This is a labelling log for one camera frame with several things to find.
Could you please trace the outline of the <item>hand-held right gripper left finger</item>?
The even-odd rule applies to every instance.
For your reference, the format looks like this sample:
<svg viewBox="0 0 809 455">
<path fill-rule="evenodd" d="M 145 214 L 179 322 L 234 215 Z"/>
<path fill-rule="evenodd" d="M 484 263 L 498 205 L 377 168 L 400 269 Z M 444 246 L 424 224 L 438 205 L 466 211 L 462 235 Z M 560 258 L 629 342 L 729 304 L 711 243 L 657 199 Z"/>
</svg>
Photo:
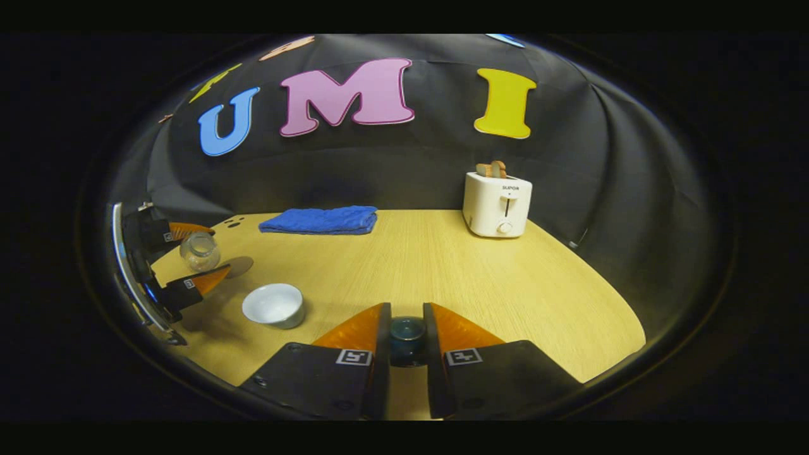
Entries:
<svg viewBox="0 0 809 455">
<path fill-rule="evenodd" d="M 364 309 L 314 343 L 286 343 L 239 388 L 301 420 L 383 420 L 391 325 L 390 303 Z"/>
</svg>

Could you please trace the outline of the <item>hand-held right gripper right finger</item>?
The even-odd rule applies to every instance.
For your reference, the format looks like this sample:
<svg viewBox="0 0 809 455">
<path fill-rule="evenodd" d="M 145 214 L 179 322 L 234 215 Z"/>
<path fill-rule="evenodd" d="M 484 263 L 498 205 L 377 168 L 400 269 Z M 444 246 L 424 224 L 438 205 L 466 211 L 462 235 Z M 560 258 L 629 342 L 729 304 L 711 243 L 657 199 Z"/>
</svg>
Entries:
<svg viewBox="0 0 809 455">
<path fill-rule="evenodd" d="M 506 342 L 437 303 L 423 305 L 430 415 L 440 420 L 531 420 L 559 414 L 583 391 L 529 340 Z"/>
</svg>

